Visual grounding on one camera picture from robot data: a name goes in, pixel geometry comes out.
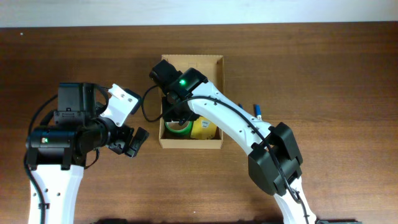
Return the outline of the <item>green tape roll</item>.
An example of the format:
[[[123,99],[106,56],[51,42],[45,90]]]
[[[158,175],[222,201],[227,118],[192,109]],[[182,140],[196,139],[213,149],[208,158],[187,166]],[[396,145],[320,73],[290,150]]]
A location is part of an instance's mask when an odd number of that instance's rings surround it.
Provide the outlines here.
[[[168,132],[175,134],[177,136],[186,136],[192,130],[193,123],[191,121],[185,122],[180,125],[178,121],[165,122],[165,128]]]

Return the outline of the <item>cardboard box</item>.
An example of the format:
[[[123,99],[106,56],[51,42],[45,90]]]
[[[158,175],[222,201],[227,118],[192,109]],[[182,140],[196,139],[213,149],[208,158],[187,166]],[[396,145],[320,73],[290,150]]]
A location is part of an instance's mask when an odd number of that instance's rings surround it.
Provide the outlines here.
[[[163,54],[161,59],[171,63],[177,70],[185,72],[195,68],[206,76],[215,87],[224,93],[224,59],[222,55],[171,55]],[[190,134],[177,136],[167,130],[160,119],[159,142],[163,149],[221,149],[224,132],[217,128],[213,139],[192,139]]]

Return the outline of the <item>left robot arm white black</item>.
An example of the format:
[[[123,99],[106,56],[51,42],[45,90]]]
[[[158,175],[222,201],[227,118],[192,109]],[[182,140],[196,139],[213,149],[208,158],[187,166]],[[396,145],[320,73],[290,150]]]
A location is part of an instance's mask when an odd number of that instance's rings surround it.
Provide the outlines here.
[[[143,128],[118,127],[108,118],[35,128],[26,142],[29,223],[73,223],[87,154],[105,146],[133,158],[148,137]]]

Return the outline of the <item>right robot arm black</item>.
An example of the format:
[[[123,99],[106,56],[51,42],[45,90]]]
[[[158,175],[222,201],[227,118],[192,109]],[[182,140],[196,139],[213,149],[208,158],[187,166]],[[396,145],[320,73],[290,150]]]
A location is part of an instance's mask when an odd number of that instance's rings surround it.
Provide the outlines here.
[[[170,110],[186,121],[202,116],[230,136],[248,157],[251,180],[276,200],[284,223],[316,223],[302,188],[303,158],[293,131],[273,126],[227,99],[194,68],[182,73],[171,64],[156,68],[153,79],[166,95]]]

